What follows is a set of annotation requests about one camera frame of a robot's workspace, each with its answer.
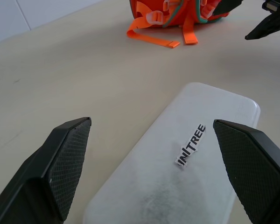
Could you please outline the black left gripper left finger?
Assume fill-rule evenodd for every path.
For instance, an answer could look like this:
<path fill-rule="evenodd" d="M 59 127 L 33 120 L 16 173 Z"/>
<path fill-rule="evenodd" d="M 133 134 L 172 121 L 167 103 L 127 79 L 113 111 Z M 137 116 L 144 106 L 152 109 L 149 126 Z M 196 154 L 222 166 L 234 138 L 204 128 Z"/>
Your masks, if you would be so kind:
<path fill-rule="evenodd" d="M 55 127 L 0 194 L 0 224 L 63 224 L 81 177 L 91 118 Z"/>

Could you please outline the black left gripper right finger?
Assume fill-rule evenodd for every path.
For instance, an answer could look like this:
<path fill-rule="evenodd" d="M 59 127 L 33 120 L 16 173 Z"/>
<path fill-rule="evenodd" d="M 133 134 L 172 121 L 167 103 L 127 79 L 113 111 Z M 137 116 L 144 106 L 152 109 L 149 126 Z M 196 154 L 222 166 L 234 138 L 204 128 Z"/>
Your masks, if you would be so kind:
<path fill-rule="evenodd" d="M 260 130 L 216 119 L 225 169 L 252 224 L 280 224 L 280 149 Z"/>

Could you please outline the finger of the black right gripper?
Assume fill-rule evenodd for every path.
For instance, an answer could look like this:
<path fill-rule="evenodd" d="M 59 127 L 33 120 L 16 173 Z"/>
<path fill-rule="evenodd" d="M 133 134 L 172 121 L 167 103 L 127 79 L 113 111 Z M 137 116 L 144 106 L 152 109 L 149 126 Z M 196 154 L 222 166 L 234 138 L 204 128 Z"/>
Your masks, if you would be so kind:
<path fill-rule="evenodd" d="M 242 1 L 243 0 L 220 0 L 212 15 L 217 16 L 229 13 L 230 11 L 241 5 Z"/>
<path fill-rule="evenodd" d="M 266 17 L 248 35 L 246 40 L 256 40 L 266 37 L 272 33 L 280 31 L 280 10 Z"/>

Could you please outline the orange backpack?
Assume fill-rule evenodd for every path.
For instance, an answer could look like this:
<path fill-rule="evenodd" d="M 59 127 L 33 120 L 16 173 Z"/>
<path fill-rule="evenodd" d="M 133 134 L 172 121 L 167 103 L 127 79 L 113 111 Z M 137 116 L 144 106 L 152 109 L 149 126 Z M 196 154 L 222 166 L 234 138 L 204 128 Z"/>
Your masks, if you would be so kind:
<path fill-rule="evenodd" d="M 167 48 L 175 48 L 180 42 L 159 39 L 137 33 L 144 28 L 168 28 L 179 26 L 182 29 L 184 43 L 198 43 L 194 33 L 195 24 L 215 22 L 229 15 L 229 11 L 214 15 L 222 0 L 130 0 L 134 20 L 126 35 Z"/>

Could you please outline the white Unitree plastic box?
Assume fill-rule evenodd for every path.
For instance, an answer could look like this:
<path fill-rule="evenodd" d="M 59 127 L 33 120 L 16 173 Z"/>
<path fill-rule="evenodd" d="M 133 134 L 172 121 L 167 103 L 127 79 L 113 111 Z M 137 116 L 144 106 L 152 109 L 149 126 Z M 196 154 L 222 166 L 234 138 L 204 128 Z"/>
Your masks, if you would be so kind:
<path fill-rule="evenodd" d="M 256 127 L 259 105 L 186 85 L 89 202 L 83 224 L 227 224 L 235 200 L 213 121 Z"/>

